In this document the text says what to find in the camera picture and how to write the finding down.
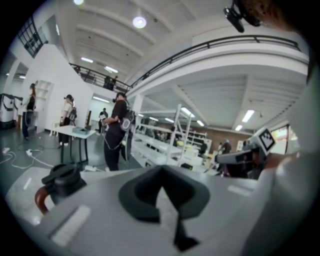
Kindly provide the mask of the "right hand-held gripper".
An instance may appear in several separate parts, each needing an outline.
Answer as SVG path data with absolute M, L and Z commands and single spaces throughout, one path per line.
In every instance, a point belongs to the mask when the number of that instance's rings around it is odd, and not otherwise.
M 258 179 L 275 144 L 269 129 L 261 128 L 245 142 L 241 151 L 216 156 L 220 174 L 223 177 Z

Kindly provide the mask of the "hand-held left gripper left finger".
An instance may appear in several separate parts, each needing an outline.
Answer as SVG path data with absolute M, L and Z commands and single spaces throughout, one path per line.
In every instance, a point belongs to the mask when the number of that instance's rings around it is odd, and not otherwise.
M 160 212 L 156 200 L 163 186 L 163 167 L 157 165 L 134 169 L 127 174 L 133 177 L 119 189 L 121 206 L 138 221 L 159 222 Z

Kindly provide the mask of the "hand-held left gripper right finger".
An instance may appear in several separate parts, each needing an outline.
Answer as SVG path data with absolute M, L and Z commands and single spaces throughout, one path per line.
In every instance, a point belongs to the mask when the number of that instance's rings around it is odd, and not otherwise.
M 187 234 L 184 220 L 197 217 L 210 199 L 200 182 L 170 167 L 162 168 L 162 230 L 181 252 L 199 242 Z

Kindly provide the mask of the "person's right forearm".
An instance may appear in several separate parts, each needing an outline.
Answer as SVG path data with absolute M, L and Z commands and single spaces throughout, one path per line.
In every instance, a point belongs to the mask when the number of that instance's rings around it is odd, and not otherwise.
M 265 160 L 263 170 L 276 169 L 279 165 L 290 162 L 295 157 L 295 154 L 278 154 L 270 153 Z

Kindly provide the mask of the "person's white shirt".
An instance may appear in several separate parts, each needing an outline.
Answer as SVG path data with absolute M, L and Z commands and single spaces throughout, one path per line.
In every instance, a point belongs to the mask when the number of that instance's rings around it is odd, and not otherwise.
M 242 256 L 320 254 L 320 70 L 314 70 L 288 114 L 299 155 L 276 167 L 270 197 L 250 232 Z

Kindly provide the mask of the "black backpack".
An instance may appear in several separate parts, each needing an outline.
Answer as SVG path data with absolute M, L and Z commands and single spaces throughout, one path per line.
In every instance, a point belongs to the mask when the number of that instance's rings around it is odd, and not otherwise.
M 136 123 L 136 114 L 133 110 L 129 110 L 120 121 L 120 129 L 123 132 L 128 132 Z

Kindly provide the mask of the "white shelving rack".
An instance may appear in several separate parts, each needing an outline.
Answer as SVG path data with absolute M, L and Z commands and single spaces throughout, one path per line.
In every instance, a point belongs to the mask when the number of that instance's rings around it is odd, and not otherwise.
M 141 111 L 133 131 L 131 155 L 142 166 L 201 167 L 199 150 L 188 145 L 192 115 L 176 109 Z

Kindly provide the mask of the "white table with black legs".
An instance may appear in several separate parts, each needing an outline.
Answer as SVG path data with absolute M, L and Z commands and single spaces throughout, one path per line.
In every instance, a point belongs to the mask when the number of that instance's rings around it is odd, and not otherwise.
M 78 166 L 83 166 L 83 164 L 87 164 L 89 162 L 88 158 L 88 138 L 94 135 L 96 132 L 94 130 L 81 128 L 72 125 L 61 126 L 56 129 L 56 131 L 61 135 L 69 136 L 69 153 L 70 153 L 70 160 L 72 164 L 76 164 Z M 78 141 L 78 155 L 79 160 L 73 160 L 73 142 L 72 138 L 77 139 Z

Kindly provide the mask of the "long curved black railing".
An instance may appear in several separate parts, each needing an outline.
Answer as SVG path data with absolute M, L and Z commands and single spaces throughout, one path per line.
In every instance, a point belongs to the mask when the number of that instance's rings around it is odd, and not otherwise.
M 245 44 L 245 43 L 254 43 L 254 44 L 270 43 L 272 45 L 280 45 L 283 47 L 294 49 L 298 52 L 302 52 L 299 44 L 296 41 L 283 38 L 283 37 L 278 37 L 278 36 L 249 34 L 249 35 L 234 35 L 234 36 L 221 37 L 218 39 L 213 39 L 213 40 L 196 44 L 194 46 L 191 46 L 187 49 L 179 51 L 178 53 L 168 57 L 167 59 L 163 60 L 162 62 L 158 63 L 157 65 L 155 65 L 154 67 L 146 71 L 142 76 L 140 76 L 135 82 L 133 82 L 128 87 L 127 91 L 132 90 L 139 83 L 146 80 L 156 72 L 164 69 L 165 67 L 183 58 L 191 56 L 192 54 L 206 51 L 212 48 L 217 48 L 220 46 L 229 46 L 229 45 Z

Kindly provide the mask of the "black balcony railing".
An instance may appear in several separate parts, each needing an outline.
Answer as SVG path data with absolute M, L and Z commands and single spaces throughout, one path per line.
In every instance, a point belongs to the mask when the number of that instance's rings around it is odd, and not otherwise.
M 74 69 L 74 71 L 82 78 L 82 80 L 86 83 L 104 88 L 104 79 L 106 76 L 103 73 L 91 70 L 89 68 L 74 64 L 74 63 L 69 63 L 70 66 Z M 122 93 L 127 93 L 128 91 L 131 90 L 131 86 L 118 80 L 116 82 L 116 85 L 114 87 L 114 90 L 111 90 L 111 80 L 113 79 L 111 76 L 110 77 L 110 83 L 109 83 L 109 90 L 113 92 L 122 92 Z

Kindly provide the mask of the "white machine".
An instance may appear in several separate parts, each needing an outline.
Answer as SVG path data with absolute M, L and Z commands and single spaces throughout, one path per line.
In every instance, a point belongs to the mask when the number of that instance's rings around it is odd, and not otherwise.
M 19 112 L 22 107 L 23 98 L 14 96 L 13 97 L 13 122 L 16 125 L 19 117 Z
M 0 94 L 0 130 L 11 129 L 14 126 L 14 97 L 10 94 Z

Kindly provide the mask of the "white wall shelf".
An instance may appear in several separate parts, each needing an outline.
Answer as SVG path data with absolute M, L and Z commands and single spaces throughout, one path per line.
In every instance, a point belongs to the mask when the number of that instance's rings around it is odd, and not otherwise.
M 38 80 L 35 86 L 35 126 L 37 134 L 40 134 L 45 131 L 47 110 L 53 88 L 54 84 L 45 80 Z

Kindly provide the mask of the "black grid window frame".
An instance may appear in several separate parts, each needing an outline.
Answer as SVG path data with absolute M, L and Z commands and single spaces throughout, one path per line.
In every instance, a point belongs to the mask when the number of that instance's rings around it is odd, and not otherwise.
M 24 49 L 34 59 L 39 50 L 44 44 L 48 44 L 42 32 L 38 32 L 33 16 L 30 16 L 27 21 L 22 25 L 21 29 L 17 33 L 17 37 L 22 43 Z

